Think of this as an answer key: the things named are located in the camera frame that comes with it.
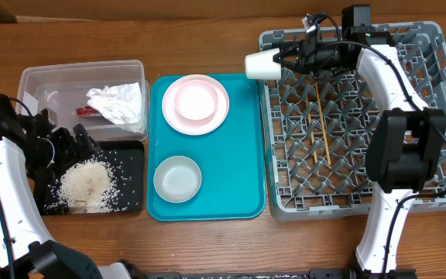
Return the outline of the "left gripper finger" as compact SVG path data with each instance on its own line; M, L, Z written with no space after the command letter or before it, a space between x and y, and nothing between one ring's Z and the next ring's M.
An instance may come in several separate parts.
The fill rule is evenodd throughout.
M59 128L54 132L54 146L57 152L55 162L58 167L69 167L75 161L73 139L66 128Z
M101 151L100 145L89 135L82 124L77 124L73 131L75 133L74 150L78 159L87 159Z

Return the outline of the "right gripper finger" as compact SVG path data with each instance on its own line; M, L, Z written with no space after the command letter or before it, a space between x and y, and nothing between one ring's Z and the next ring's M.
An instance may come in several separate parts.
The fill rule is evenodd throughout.
M296 62L300 52L300 41L282 42L278 46L278 53L273 55L274 62Z
M300 72L300 64L297 62L297 60L288 61L281 58L273 58L273 61L278 63L282 68L286 68L294 72Z

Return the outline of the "white cup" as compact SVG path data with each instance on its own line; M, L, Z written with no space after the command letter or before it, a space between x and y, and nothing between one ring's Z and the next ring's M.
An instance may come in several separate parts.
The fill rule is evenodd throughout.
M279 80L282 75L280 63L273 60L279 48L249 54L245 57L245 75L254 80Z

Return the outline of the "red snack wrapper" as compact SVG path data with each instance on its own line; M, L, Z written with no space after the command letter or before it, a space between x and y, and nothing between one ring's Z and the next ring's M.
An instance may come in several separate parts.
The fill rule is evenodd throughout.
M78 116L82 117L101 117L101 113L90 106L83 106L76 109Z

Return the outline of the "white napkin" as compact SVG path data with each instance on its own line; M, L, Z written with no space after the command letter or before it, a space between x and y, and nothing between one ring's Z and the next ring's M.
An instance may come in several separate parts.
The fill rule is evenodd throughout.
M135 123L142 118L142 91L138 82L92 88L86 96L88 106L116 125Z

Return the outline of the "grey bowl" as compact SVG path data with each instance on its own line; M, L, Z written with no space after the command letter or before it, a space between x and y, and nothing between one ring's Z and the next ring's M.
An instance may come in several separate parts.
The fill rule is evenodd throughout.
M201 169L189 157L168 157L155 169L153 184L156 193L166 202L187 202L201 187Z

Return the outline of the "pink plate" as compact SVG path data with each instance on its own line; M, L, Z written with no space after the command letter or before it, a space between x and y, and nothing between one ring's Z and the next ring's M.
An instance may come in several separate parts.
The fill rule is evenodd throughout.
M215 112L207 119L193 121L182 117L175 109L175 94L185 81L202 80L208 82L218 93L218 105ZM167 123L177 132L200 136L217 129L226 119L230 109L228 93L216 79L202 74L192 74L178 78L165 91L162 101L163 116Z

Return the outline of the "pink small bowl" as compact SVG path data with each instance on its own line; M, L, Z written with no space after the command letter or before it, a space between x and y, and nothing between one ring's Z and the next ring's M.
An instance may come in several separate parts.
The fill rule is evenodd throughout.
M218 105L218 93L206 81L185 81L175 94L175 109L185 119L199 121L211 116Z

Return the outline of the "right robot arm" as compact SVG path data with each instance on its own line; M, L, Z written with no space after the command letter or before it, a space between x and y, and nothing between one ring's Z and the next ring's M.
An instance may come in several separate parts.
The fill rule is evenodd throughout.
M414 278L412 270L397 270L396 251L413 200L423 197L424 183L434 175L446 146L446 115L414 91L393 36L375 29L369 5L343 9L333 43L320 38L320 24L327 18L325 13L306 15L302 23L307 38L275 49L272 72L341 68L356 70L365 79L381 118L365 159L373 183L372 207L348 276Z

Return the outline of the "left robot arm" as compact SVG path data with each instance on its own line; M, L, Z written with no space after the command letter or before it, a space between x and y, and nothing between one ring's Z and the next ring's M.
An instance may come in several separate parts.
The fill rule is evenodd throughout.
M100 146L82 125L57 128L47 110L19 115L13 101L0 94L0 278L138 278L124 260L99 267L53 239L29 180L48 185Z

